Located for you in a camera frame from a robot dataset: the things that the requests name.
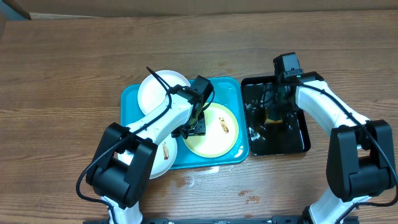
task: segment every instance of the brown object on plate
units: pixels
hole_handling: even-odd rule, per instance
[[[163,155],[164,155],[164,160],[169,159],[169,149],[167,148],[166,142],[163,142]]]
[[[221,127],[223,128],[225,134],[228,134],[229,133],[229,129],[228,129],[228,127],[227,127],[227,125],[226,125],[226,123],[224,121],[224,118],[219,117],[218,119],[220,121]]]

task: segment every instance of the plate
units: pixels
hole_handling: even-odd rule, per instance
[[[171,70],[161,70],[156,72],[170,86],[177,84],[181,86],[191,86],[188,80],[181,74]],[[153,75],[149,75],[141,83],[138,89],[138,106],[144,115],[149,114],[158,107],[166,98],[166,91]]]
[[[118,155],[118,159],[123,161],[125,164],[130,164],[133,157],[133,154],[127,152]],[[161,175],[166,173],[173,165],[176,157],[177,141],[175,140],[175,138],[172,138],[170,134],[157,147],[154,165],[152,166],[152,171],[150,172],[149,178],[153,179],[156,177],[160,177]]]
[[[225,106],[212,103],[205,110],[206,134],[184,139],[195,154],[207,158],[229,152],[238,139],[239,126],[234,114]]]

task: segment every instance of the black cable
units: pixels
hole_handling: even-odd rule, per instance
[[[394,205],[395,203],[397,203],[398,202],[398,176],[397,176],[397,173],[396,173],[395,169],[393,168],[393,166],[391,165],[391,163],[390,163],[389,159],[387,158],[386,154],[381,149],[380,145],[377,143],[377,141],[372,136],[372,134],[365,128],[365,126],[363,124],[361,124],[357,119],[355,119],[354,116],[352,115],[352,113],[350,113],[334,96],[332,96],[331,94],[327,93],[325,90],[321,90],[321,89],[316,88],[314,86],[306,85],[306,84],[303,84],[303,83],[289,83],[289,84],[283,84],[281,86],[301,86],[301,87],[305,87],[305,88],[309,88],[309,89],[318,91],[321,94],[324,94],[325,96],[329,97],[329,99],[331,99],[347,115],[347,117],[350,120],[352,120],[354,123],[356,123],[364,131],[364,133],[370,139],[370,141],[372,142],[373,146],[376,148],[378,153],[380,153],[381,157],[387,163],[387,166],[388,166],[388,168],[389,168],[389,170],[392,173],[392,176],[394,178],[394,182],[395,182],[395,186],[396,186],[396,196],[394,197],[394,199],[392,199],[390,202],[387,202],[387,203],[374,203],[374,202],[357,202],[357,203],[353,203],[352,206],[350,206],[350,208],[348,208],[345,211],[345,213],[343,213],[336,220],[335,224],[340,223],[340,221],[342,221],[344,218],[346,218],[355,208],[359,208],[359,206],[369,205],[369,206],[375,206],[375,207],[390,207],[390,206]]]
[[[211,92],[213,93],[213,96],[211,97],[210,102],[202,109],[202,112],[205,111],[207,108],[209,108],[209,106],[211,105],[211,103],[212,103],[213,100],[214,100],[214,95],[216,94],[216,92],[214,91],[214,89],[213,89],[213,91],[211,91]]]
[[[156,78],[156,80],[162,85],[162,87],[165,89],[167,96],[169,97],[169,104],[167,105],[166,109],[161,112],[161,114],[159,114],[158,116],[156,116],[154,119],[152,119],[151,121],[149,121],[148,123],[144,124],[141,128],[135,130],[133,133],[130,134],[130,136],[133,136],[135,134],[140,133],[141,131],[147,129],[151,124],[153,124],[154,122],[156,122],[159,118],[161,118],[164,114],[167,113],[167,111],[172,107],[172,97],[171,94],[169,92],[169,90],[166,88],[165,84],[170,88],[170,85],[163,80],[162,77],[160,77],[158,74],[156,74],[154,71],[152,71],[149,67],[147,67],[148,71]],[[80,174],[77,182],[76,182],[76,193],[77,195],[83,199],[83,200],[87,200],[89,202],[96,202],[96,203],[102,203],[106,206],[108,206],[108,210],[111,210],[111,214],[112,214],[112,220],[114,224],[118,224],[116,221],[116,216],[115,216],[115,212],[114,212],[114,208],[113,206],[104,200],[100,200],[100,199],[96,199],[96,198],[91,198],[91,197],[87,197],[84,196],[81,191],[80,191],[80,184],[81,181],[83,180],[84,176],[87,174],[88,170],[90,168],[92,168],[102,157],[104,157],[105,155],[107,155],[107,153],[113,152],[116,148],[118,148],[119,146],[122,146],[127,140],[129,140],[130,138],[127,136],[125,138],[123,138],[122,140],[118,141],[115,145],[113,145],[112,147],[110,147],[107,151],[105,151],[104,153],[102,153],[96,160],[94,160],[91,164],[89,164],[86,169],[83,170],[83,172]]]

